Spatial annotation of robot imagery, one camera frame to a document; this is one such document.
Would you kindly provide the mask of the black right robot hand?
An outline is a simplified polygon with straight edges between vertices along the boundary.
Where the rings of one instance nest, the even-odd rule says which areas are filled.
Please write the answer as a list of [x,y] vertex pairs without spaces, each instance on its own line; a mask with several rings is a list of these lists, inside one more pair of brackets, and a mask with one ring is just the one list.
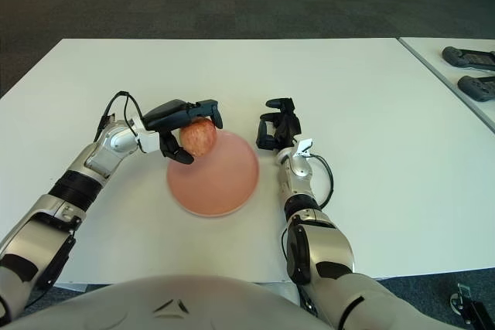
[[269,151],[292,147],[295,136],[302,133],[292,98],[270,99],[265,106],[278,112],[260,116],[256,145]]

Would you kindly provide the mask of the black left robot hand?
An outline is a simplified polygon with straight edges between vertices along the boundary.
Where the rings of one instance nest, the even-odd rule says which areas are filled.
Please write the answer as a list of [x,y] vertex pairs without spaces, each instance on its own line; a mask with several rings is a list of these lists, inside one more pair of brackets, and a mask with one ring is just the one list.
[[196,103],[171,100],[149,111],[142,118],[142,123],[146,130],[159,134],[159,150],[164,157],[190,165],[193,163],[193,156],[179,146],[172,132],[192,124],[194,119],[203,117],[211,119],[216,128],[223,128],[216,100],[202,100]]

